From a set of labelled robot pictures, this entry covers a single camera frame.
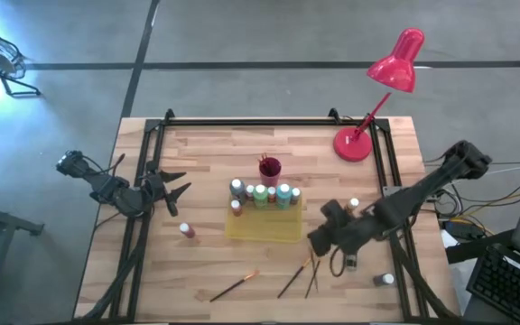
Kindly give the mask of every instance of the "red cup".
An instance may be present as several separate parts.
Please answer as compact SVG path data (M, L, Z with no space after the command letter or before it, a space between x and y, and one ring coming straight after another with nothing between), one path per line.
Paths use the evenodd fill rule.
M260 162L258 170L260 171L262 185L266 187L278 185L278 178L280 178L280 171L282 170L282 165L278 159L274 157L264 158Z

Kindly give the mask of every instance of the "lamp shade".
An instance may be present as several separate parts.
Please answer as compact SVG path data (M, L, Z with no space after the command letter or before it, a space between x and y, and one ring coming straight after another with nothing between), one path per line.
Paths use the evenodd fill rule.
M414 58L421 50L424 33L417 28L407 28L398 37L389 56L378 60L367 71L370 78L398 90L414 90Z

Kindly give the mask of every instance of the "paint bottle cap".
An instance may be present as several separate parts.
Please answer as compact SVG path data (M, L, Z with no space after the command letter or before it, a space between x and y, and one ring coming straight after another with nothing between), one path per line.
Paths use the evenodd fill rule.
M386 284L393 284L395 282L395 277L392 274L383 275L383 282Z
M190 231L190 225L188 225L188 224L185 223L185 222L182 222L182 223L180 224L180 231L181 231L181 232L188 232L188 231Z
M350 199L349 205L352 209L356 209L358 204L360 204L360 201L356 198Z
M266 190L266 187L264 185L256 185L256 192L264 193L265 190Z
M240 186L242 186L242 181L240 181L239 179L234 179L232 181L233 188L238 189Z

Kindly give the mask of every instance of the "lamp base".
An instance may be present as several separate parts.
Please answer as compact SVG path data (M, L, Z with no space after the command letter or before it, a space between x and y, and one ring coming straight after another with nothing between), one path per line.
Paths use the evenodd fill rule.
M345 127L334 138L334 151L345 161L360 162L372 151L370 136L363 132L358 139L354 139L355 131L354 126Z

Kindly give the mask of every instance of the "concrete floor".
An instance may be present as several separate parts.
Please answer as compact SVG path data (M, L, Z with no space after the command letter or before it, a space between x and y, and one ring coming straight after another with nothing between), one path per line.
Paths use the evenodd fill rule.
M0 35L32 63L133 63L151 1L0 0ZM419 60L520 61L520 0L161 0L153 22L146 62L370 61L409 26L426 33ZM493 170L520 167L520 68L416 72L415 92L395 94L382 115L413 116L425 159L467 139L503 163ZM71 317L98 205L83 181L54 164L74 148L108 164L131 76L30 70L25 80L44 96L28 99L12 99L0 85L0 209L46 224L41 237L14 239L0 324ZM169 107L177 116L322 116L331 107L358 116L384 92L360 69L145 70L131 116L162 116ZM520 170L459 190L485 200L519 183ZM519 214L520 204L479 215L502 231Z

